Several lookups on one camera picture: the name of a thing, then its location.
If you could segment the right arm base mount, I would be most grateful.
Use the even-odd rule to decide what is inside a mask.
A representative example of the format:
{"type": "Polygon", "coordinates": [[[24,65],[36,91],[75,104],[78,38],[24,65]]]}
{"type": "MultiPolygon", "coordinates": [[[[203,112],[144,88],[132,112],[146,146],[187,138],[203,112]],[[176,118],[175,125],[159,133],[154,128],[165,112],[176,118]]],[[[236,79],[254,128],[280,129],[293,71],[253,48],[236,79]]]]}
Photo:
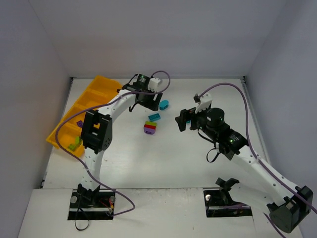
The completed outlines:
{"type": "Polygon", "coordinates": [[[207,218],[251,217],[252,210],[241,202],[232,200],[228,193],[220,189],[203,191],[207,218]]]}

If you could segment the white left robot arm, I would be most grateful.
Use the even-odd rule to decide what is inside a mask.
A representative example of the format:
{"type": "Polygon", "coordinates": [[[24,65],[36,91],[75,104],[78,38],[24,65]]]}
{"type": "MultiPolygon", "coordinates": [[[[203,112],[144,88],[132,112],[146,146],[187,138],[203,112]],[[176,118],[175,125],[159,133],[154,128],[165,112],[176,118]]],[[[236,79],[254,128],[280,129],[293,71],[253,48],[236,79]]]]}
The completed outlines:
{"type": "Polygon", "coordinates": [[[100,190],[100,184],[96,181],[100,179],[104,152],[112,142],[113,123],[126,109],[131,110],[137,104],[157,111],[162,97],[162,93],[159,93],[161,84],[159,78],[138,74],[135,82],[117,89],[118,94],[108,106],[86,112],[81,132],[86,172],[77,186],[77,192],[88,203],[95,203],[100,190]]]}

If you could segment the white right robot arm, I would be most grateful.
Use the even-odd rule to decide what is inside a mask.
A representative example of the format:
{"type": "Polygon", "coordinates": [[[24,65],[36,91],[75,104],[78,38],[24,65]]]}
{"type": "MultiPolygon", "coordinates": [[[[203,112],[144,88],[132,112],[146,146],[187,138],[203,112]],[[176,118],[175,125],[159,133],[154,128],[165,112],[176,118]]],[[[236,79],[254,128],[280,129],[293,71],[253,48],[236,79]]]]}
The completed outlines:
{"type": "Polygon", "coordinates": [[[311,212],[313,191],[291,182],[253,152],[247,139],[225,123],[222,109],[201,112],[195,108],[183,109],[175,120],[180,131],[184,131],[187,121],[190,121],[191,130],[201,130],[218,154],[224,155],[260,184],[260,188],[254,189],[243,185],[237,178],[227,181],[218,178],[216,184],[224,194],[259,209],[277,228],[288,234],[311,212]]]}

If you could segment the purple small lego cube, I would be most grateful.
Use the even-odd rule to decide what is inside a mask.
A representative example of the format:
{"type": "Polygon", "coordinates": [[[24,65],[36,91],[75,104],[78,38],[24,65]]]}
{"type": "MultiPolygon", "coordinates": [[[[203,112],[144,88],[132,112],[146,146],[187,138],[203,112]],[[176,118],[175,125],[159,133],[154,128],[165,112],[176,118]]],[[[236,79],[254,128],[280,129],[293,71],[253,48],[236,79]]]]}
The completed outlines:
{"type": "Polygon", "coordinates": [[[82,127],[83,126],[83,122],[81,120],[78,121],[76,124],[77,124],[78,127],[82,127]]]}

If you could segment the small green lego brick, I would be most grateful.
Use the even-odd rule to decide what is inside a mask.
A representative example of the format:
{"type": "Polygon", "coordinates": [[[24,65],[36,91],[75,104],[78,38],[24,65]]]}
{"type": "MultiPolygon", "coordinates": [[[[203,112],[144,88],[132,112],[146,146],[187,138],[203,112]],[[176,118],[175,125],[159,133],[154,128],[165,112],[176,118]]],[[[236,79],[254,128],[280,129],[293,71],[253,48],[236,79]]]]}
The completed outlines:
{"type": "Polygon", "coordinates": [[[77,145],[76,144],[70,144],[68,146],[68,149],[71,150],[71,151],[75,151],[77,149],[77,145]]]}

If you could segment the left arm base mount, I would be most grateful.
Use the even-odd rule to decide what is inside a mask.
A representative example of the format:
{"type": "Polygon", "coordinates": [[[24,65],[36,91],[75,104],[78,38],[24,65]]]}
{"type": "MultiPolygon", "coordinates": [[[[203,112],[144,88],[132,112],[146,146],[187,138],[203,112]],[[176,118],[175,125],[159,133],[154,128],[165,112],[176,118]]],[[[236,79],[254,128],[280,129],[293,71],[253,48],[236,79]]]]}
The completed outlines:
{"type": "Polygon", "coordinates": [[[70,198],[68,217],[70,221],[90,220],[104,221],[113,220],[115,193],[110,190],[100,190],[92,205],[88,204],[88,200],[82,198],[80,208],[78,209],[80,196],[77,190],[73,190],[70,198]]]}

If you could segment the green square lego brick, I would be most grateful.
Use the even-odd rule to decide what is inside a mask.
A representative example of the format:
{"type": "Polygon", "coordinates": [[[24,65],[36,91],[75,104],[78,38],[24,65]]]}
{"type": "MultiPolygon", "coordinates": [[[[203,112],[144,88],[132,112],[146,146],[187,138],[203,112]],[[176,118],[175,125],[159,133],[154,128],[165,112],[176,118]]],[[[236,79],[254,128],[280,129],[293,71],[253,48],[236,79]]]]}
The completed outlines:
{"type": "Polygon", "coordinates": [[[80,136],[76,136],[76,138],[75,138],[75,146],[76,147],[78,147],[78,146],[80,146],[81,145],[81,142],[82,142],[82,139],[81,139],[81,137],[80,136]]]}

